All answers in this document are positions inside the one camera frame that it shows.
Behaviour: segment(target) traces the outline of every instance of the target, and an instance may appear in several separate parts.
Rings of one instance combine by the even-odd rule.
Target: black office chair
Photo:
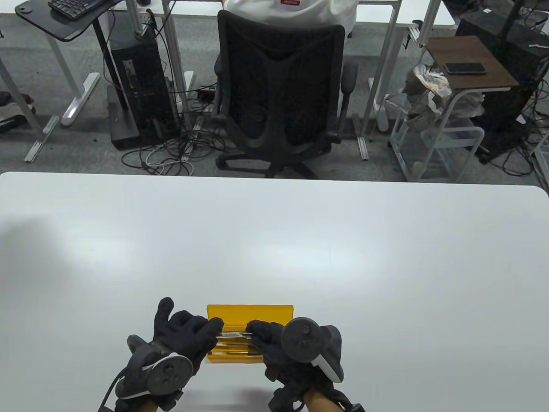
[[[289,167],[318,179],[302,162],[329,153],[332,143],[341,142],[356,83],[356,62],[346,62],[341,73],[345,29],[274,27],[224,10],[217,22],[221,53],[215,65],[214,114],[244,152],[219,156],[217,167],[265,177]],[[270,166],[247,169],[227,164],[251,159]]]

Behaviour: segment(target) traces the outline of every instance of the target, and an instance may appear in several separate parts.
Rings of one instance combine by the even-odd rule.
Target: screwdriver
[[[217,335],[218,339],[251,339],[251,333],[248,332],[223,332]]]

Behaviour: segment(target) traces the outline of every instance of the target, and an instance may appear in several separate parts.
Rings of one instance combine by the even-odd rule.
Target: gray carpet
[[[216,21],[182,18],[176,18],[175,21],[184,69],[196,72],[195,86],[213,83],[213,66],[219,52]],[[0,40],[2,59],[21,91],[35,99],[40,120],[45,124],[50,115],[62,115],[72,97],[45,36],[15,15],[0,16],[0,27],[5,34],[5,39]],[[381,25],[356,27],[353,38],[348,40],[346,55],[360,62],[359,80],[351,99],[351,112],[364,111],[368,96],[366,79],[375,72],[385,29]],[[436,35],[450,36],[453,32],[443,30]],[[91,71],[103,72],[101,53],[91,29],[70,43],[69,48],[80,65],[82,75]],[[160,48],[165,55],[164,46]],[[417,62],[418,56],[418,50],[413,45],[407,51],[404,48],[401,50],[391,91],[404,85],[405,74]],[[122,153],[110,143],[106,86],[104,80],[100,81],[73,126],[57,128],[33,164],[23,161],[34,142],[33,135],[25,127],[0,135],[0,172],[145,173],[122,165]],[[334,146],[332,153],[309,162],[309,166],[324,179],[403,181],[404,176],[386,142],[386,135],[374,134],[374,142],[368,145],[370,161],[362,162],[356,141],[345,140],[341,145]],[[465,152],[458,153],[458,156],[464,155]],[[217,170],[213,154],[193,164],[197,176],[253,177]],[[528,169],[518,156],[513,156],[509,165],[518,170]],[[294,175],[287,172],[285,177]],[[511,177],[491,165],[481,165],[476,159],[462,181],[538,185],[535,176],[524,179]]]

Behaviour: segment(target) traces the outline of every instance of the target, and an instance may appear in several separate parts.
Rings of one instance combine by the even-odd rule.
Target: yellow box
[[[276,322],[286,325],[294,318],[293,305],[208,305],[208,319],[221,318],[225,322],[223,332],[245,332],[246,325],[252,320]],[[223,339],[220,343],[229,346],[216,347],[208,359],[212,363],[260,363],[263,357],[249,355],[245,345],[247,339]]]

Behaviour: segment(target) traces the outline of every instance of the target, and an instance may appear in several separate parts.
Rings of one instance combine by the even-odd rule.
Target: forearm
[[[309,412],[341,412],[341,408],[316,389],[311,389],[303,397]]]

